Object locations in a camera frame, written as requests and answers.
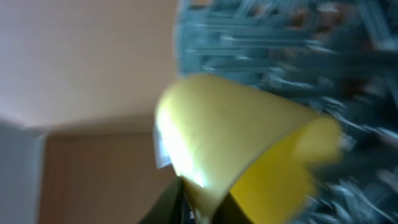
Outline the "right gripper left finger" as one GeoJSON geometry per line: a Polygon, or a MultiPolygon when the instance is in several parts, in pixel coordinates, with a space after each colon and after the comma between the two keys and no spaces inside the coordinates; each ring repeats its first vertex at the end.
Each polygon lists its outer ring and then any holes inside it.
{"type": "Polygon", "coordinates": [[[180,224],[182,205],[183,182],[176,177],[139,224],[180,224]]]}

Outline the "yellow plastic cup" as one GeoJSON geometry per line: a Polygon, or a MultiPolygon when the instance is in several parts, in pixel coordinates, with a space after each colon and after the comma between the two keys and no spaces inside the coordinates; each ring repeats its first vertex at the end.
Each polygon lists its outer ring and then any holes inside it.
{"type": "Polygon", "coordinates": [[[155,122],[197,223],[227,194],[253,223],[287,223],[317,194],[312,170],[341,158],[336,119],[213,75],[172,84],[155,122]]]}

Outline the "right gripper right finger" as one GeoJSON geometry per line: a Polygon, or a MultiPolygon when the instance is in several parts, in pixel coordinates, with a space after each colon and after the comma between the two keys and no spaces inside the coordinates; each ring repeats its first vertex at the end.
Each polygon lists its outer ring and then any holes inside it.
{"type": "Polygon", "coordinates": [[[231,194],[227,194],[217,209],[213,224],[251,224],[251,221],[236,203],[231,194]]]}

